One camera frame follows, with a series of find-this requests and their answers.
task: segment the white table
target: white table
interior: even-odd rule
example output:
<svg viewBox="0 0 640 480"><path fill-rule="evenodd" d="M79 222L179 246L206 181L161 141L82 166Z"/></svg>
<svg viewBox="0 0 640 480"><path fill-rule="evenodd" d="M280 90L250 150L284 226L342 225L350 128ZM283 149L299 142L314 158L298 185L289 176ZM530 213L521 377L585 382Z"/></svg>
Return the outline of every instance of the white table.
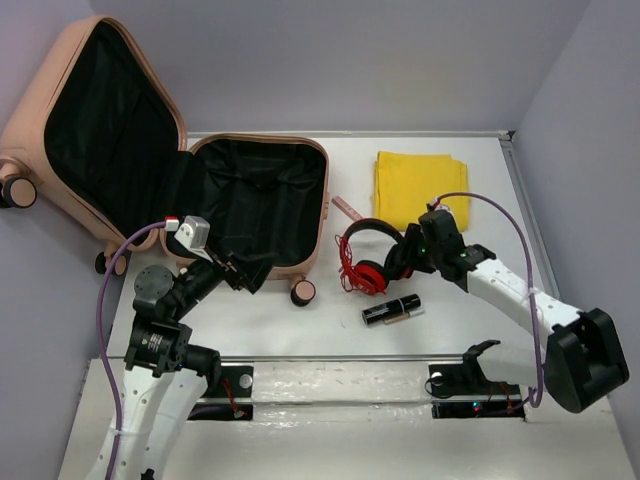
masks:
<svg viewBox="0 0 640 480"><path fill-rule="evenodd" d="M255 368L254 420L188 422L164 480L633 479L606 400L573 415L547 396L526 423L434 420L422 389L425 362ZM94 360L60 480L91 469L113 412L108 392Z"/></svg>
<svg viewBox="0 0 640 480"><path fill-rule="evenodd" d="M472 191L489 195L523 220L496 138L317 140L330 155L332 195L343 196L364 214L371 213L376 154L390 150L451 153L469 165ZM309 276L318 296L308 307L293 307L287 286L268 282L254 297L220 287L185 318L194 330L193 343L218 349L227 358L274 361L255 363L254 421L188 423L168 459L165 480L633 478L607 400L572 415L547 395L540 409L527 411L526 423L434 420L423 389L428 362L319 361L317 357L380 360L414 354L437 361L438 355L462 353L487 338L524 346L531 342L500 312L436 275L415 275L389 288L389 298L418 293L426 315L393 327L365 328L360 309L382 297L346 294L340 287L333 237L348 224L342 213L331 209L319 260ZM491 207L472 203L465 239L484 244L524 274L515 233ZM388 245L376 235L358 235L352 241L357 258L382 260ZM538 285L538 267L547 271L540 258L535 266ZM170 266L159 249L132 256L109 342L111 357L124 356L133 319L133 281L152 263ZM293 356L316 361L275 361ZM112 363L120 377L122 361ZM60 479L83 478L95 461L113 412L108 392L102 366L93 361Z"/></svg>
<svg viewBox="0 0 640 480"><path fill-rule="evenodd" d="M330 158L329 190L340 195L364 215L372 213L373 165L380 150L402 153L450 153L469 167L470 190L490 196L522 224L516 193L497 138L460 137L328 137L316 138ZM393 327L367 329L360 310L385 301L345 293L338 278L338 251L334 236L342 234L350 220L331 207L324 224L318 262L309 279L317 296L304 308L292 305L286 282L267 282L255 296L219 287L184 322L193 329L191 342L219 350L224 357L326 357L406 356L462 353L488 338L527 346L531 337L483 301L463 293L439 275L416 274L392 282L387 299L418 293L426 314ZM472 201L467 243L481 243L520 275L524 275L522 248L511 225L489 205ZM356 259L382 262L389 240L381 234L362 232L352 238ZM126 352L131 323L133 283L144 267L175 264L160 248L132 255L109 340L110 357ZM538 264L534 265L541 286Z"/></svg>

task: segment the headphones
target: headphones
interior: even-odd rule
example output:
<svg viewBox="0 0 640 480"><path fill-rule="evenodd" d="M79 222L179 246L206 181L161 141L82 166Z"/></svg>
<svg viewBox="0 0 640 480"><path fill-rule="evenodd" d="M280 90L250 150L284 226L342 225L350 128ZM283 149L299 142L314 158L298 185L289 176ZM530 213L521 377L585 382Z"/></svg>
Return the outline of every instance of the headphones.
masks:
<svg viewBox="0 0 640 480"><path fill-rule="evenodd" d="M375 230L384 233L393 238L396 245L391 247L384 265L380 265L372 260L360 260L352 265L353 254L349 245L349 238L354 233L362 230ZM400 245L404 237L402 234L387 222L376 218L363 218L351 224L344 235L336 236L336 243L340 249L340 281L342 288L350 292L352 290L360 290L367 295L375 295L376 293L384 293L391 280L400 280L408 278L413 270L407 268L400 263L398 253Z"/></svg>

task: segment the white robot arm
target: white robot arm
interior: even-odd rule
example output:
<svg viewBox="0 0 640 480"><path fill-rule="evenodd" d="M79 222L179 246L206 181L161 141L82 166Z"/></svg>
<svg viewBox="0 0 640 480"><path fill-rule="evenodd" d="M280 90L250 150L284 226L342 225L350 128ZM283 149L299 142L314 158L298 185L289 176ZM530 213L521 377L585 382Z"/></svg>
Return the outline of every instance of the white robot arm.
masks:
<svg viewBox="0 0 640 480"><path fill-rule="evenodd" d="M440 383L508 382L538 387L543 376L554 400L565 410L579 413L629 379L613 320L605 312L584 312L538 289L530 290L491 251L465 245L446 210L430 209L420 217L420 226L414 227L420 231L422 271L440 272L445 280L489 302L534 338L538 336L539 347L532 345L532 349L516 349L498 340L473 345L463 355L458 372L439 379ZM532 303L538 332L531 319ZM534 348L546 350L544 369L532 361Z"/></svg>
<svg viewBox="0 0 640 480"><path fill-rule="evenodd" d="M177 229L175 238L199 258L177 277L159 265L136 277L136 316L120 393L122 425L116 431L116 412L88 480L162 478L191 410L218 384L222 369L219 352L189 345L191 329L179 321L223 280L234 290L255 293L273 266L272 255L240 258L207 248L209 224L202 218L186 217Z"/></svg>

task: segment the yellow cloth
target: yellow cloth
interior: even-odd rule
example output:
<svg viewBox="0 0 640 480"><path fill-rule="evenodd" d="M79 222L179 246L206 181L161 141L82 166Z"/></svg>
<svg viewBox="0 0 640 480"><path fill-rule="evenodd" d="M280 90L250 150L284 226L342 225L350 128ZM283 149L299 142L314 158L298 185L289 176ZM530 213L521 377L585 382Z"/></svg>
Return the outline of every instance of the yellow cloth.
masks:
<svg viewBox="0 0 640 480"><path fill-rule="evenodd" d="M405 155L378 152L374 216L400 231L416 223L434 197L469 189L467 166L451 155ZM469 225L469 197L442 201L453 211L458 230Z"/></svg>

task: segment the suitcase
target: suitcase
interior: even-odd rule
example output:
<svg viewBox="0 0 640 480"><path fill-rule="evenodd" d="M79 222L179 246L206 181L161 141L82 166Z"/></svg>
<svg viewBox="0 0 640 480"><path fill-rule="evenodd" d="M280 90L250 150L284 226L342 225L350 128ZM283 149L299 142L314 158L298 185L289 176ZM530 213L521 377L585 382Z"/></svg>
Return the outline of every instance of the suitcase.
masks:
<svg viewBox="0 0 640 480"><path fill-rule="evenodd" d="M186 145L180 112L122 24L104 16L76 22L0 138L0 206L27 208L44 195L105 242L96 258L102 273L139 228L201 216L211 238L232 250L275 253L269 278L289 279L292 299L310 300L315 288L305 275L329 208L324 149L305 138L241 134ZM179 264L191 261L164 231L131 250L158 239ZM117 273L125 268L123 259Z"/></svg>

